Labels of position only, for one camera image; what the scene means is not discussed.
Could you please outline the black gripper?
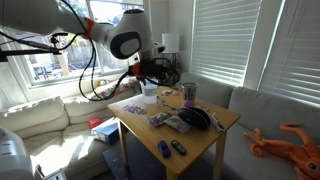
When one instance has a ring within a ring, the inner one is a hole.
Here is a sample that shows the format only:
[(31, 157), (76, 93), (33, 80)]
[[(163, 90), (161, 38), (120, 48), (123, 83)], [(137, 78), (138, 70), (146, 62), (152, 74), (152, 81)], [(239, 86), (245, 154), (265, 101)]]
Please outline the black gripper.
[(139, 62), (131, 66), (131, 75), (145, 83), (150, 80), (158, 86), (173, 86), (180, 80), (179, 72), (172, 67), (151, 62)]

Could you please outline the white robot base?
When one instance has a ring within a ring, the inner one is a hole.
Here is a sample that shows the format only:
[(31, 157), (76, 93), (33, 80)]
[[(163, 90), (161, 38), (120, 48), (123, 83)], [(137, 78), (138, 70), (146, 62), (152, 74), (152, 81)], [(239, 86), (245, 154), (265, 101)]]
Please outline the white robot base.
[(0, 128), (0, 180), (33, 180), (30, 156), (22, 139)]

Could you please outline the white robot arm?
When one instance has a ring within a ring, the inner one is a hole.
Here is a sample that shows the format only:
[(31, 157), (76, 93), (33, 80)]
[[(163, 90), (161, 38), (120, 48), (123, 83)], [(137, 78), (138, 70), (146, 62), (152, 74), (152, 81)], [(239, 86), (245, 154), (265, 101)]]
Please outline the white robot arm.
[(140, 9), (126, 10), (114, 26), (79, 16), (70, 6), (60, 6), (57, 0), (0, 0), (0, 25), (39, 35), (72, 33), (95, 41), (121, 60), (136, 54), (139, 62), (129, 67), (130, 76), (160, 85), (175, 83), (171, 76), (176, 71), (155, 63), (156, 55), (165, 46), (152, 40), (147, 16)]

